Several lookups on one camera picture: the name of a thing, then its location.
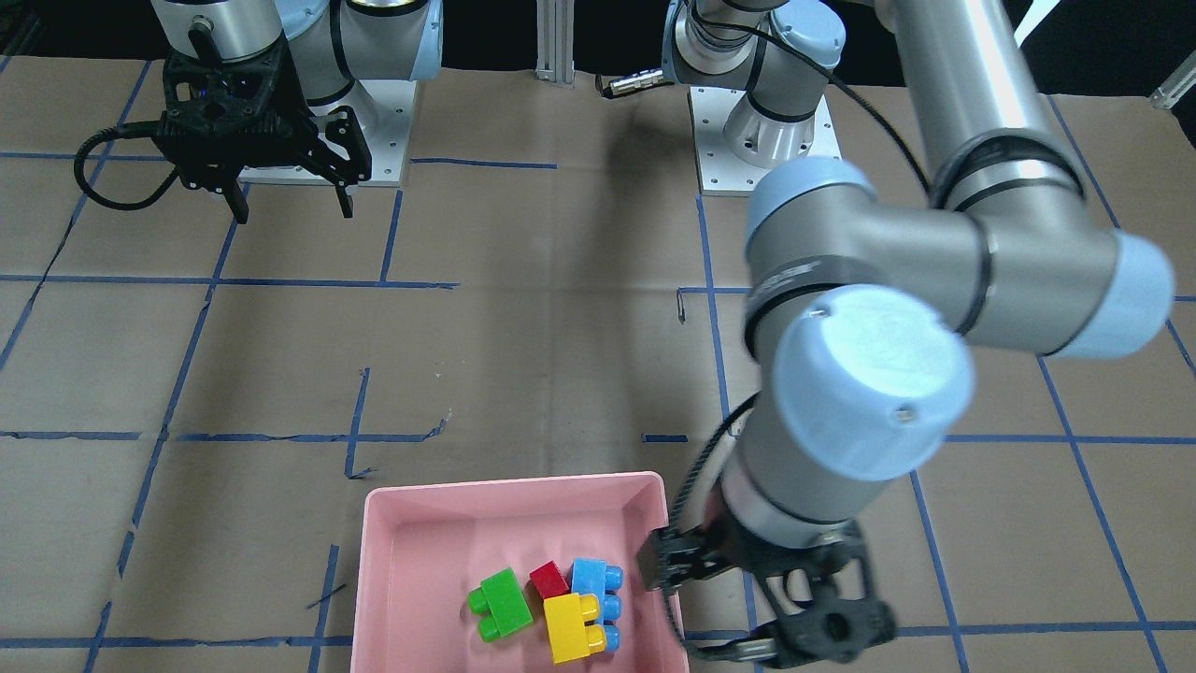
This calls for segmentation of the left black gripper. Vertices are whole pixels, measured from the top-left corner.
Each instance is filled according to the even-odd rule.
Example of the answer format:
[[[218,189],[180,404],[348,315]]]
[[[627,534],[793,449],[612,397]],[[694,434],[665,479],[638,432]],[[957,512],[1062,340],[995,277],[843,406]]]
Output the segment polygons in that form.
[[[858,524],[817,534],[799,547],[786,547],[748,531],[736,519],[718,519],[679,531],[673,525],[649,531],[637,552],[640,579],[646,591],[675,594],[683,585],[715,579],[725,565],[740,567],[756,579],[783,579],[786,596],[791,574],[804,574],[811,599],[840,596],[834,579],[853,561],[864,558],[864,536]],[[688,638],[687,651],[708,662],[769,662],[779,656],[776,640],[762,634],[704,644]]]

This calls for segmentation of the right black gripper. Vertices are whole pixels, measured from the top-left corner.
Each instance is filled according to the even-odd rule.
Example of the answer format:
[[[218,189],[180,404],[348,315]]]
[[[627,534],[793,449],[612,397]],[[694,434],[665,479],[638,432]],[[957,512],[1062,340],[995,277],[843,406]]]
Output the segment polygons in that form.
[[[234,222],[250,218],[243,169],[301,166],[332,184],[342,218],[354,216],[356,186],[372,178],[362,124],[350,106],[311,118],[288,48],[222,65],[172,50],[163,86],[152,141],[183,186],[222,198]]]

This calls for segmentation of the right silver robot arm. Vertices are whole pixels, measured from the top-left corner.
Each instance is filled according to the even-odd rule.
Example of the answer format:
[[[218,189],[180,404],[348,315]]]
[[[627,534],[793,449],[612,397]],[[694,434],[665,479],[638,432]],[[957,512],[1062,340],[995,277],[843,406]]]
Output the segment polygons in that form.
[[[170,51],[152,140],[187,189],[248,222],[244,183],[401,186],[440,1],[154,1]]]

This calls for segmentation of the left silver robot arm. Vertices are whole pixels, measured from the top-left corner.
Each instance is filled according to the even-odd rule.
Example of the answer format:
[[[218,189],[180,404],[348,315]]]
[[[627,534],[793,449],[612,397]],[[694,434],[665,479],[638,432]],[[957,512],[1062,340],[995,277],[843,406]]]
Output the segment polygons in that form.
[[[875,1],[925,145],[834,69],[820,1],[675,1],[663,77],[743,91],[743,339],[758,392],[689,470],[641,571],[688,656],[783,669],[893,640],[860,510],[974,397],[970,345],[1118,359],[1174,306],[1161,247],[1092,222],[1000,1]]]

